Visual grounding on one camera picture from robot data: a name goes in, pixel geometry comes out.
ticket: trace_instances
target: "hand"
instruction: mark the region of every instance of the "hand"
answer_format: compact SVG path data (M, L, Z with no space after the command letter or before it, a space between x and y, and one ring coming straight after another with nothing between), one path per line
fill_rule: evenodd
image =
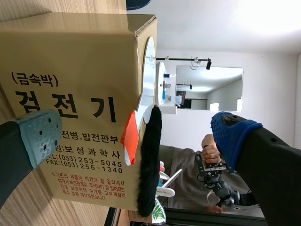
M202 154L203 154L203 161L205 165L206 163L221 162L220 152L218 151L215 145L208 145L204 147Z
M222 208L219 206L208 206L207 211L213 212L213 213L222 213Z

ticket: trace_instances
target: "light fixture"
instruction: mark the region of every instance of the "light fixture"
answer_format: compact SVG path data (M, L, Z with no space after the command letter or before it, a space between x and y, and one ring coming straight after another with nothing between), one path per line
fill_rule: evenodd
M208 63L207 63L206 69L210 70L210 67L211 67L211 60L208 58Z
M207 61L207 66L206 66L206 69L207 70L210 70L210 67L211 67L211 59L199 59L198 57L196 58L193 58L193 55L191 56L191 59L188 59L188 58L169 58L169 56L165 57L165 58L156 58L156 60L177 60L177 61L191 61L191 66L190 68L192 70L197 70L198 67L200 66L200 63L201 61Z

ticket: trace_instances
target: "white wall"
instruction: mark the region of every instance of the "white wall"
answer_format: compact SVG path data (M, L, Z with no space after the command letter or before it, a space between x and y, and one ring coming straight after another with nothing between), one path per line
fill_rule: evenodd
M298 55L294 147L301 149L301 54Z
M207 100L191 100L192 110L207 110Z
M205 99L207 100L208 94L201 92L186 92L185 99Z
M244 69L241 116L263 123L289 145L294 144L297 56L157 50L157 57L210 58L212 67ZM190 62L165 61L166 70L176 73L177 65ZM178 109L177 115L163 114L161 143L199 150L210 133L210 111Z
M220 111L236 111L237 99L242 97L243 80L240 79L208 94L207 109L210 104L219 103Z

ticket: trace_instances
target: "colorful object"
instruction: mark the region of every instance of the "colorful object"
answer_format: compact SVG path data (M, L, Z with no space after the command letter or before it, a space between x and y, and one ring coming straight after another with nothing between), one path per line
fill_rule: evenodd
M226 163L235 170L242 144L246 136L253 130L263 125L253 120L239 121L234 125L226 125L223 119L237 118L229 112L218 112L212 117L211 129L216 145L222 149Z
M153 225L162 225L166 223L166 214L163 209L163 206L156 198L155 208L151 212L151 224Z
M138 140L139 134L136 124L135 111L132 111L127 118L126 127L120 139L124 149L124 161L128 166L135 163Z

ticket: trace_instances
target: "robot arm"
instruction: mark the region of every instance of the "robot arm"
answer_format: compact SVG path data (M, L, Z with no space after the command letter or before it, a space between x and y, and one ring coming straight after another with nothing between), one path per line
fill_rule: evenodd
M217 203L219 207L225 205L230 210L246 210L259 207L252 193L241 194L234 191L221 178L224 170L232 172L225 163L208 164L205 167L200 154L195 156L195 161L198 164L198 181L203 182L207 189L213 190L215 195L220 198Z

